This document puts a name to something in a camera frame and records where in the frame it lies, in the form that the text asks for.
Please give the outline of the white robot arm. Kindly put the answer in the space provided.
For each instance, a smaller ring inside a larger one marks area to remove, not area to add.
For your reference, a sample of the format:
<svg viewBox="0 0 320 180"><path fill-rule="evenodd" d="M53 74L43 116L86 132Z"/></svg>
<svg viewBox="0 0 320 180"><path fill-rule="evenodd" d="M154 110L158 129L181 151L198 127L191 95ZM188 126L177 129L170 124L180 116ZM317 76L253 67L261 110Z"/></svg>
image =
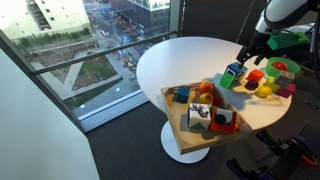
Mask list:
<svg viewBox="0 0 320 180"><path fill-rule="evenodd" d="M295 25L309 11L318 12L320 0L267 0L255 26L250 43L239 51L236 60L242 68L247 60L256 57L254 64L271 51L267 41L272 35Z"/></svg>

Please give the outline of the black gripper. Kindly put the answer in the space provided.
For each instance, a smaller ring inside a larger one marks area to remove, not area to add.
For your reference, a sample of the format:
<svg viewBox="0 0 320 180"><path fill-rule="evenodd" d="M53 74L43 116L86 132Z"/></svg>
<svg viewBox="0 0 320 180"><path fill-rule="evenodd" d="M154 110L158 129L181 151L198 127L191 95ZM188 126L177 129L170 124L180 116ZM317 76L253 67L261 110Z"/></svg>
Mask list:
<svg viewBox="0 0 320 180"><path fill-rule="evenodd" d="M238 68L241 69L244 63L252 57L256 57L254 64L259 65L263 58L271 52L267 44L270 37L269 34L255 31L249 45L241 48L236 57L236 60L239 62Z"/></svg>

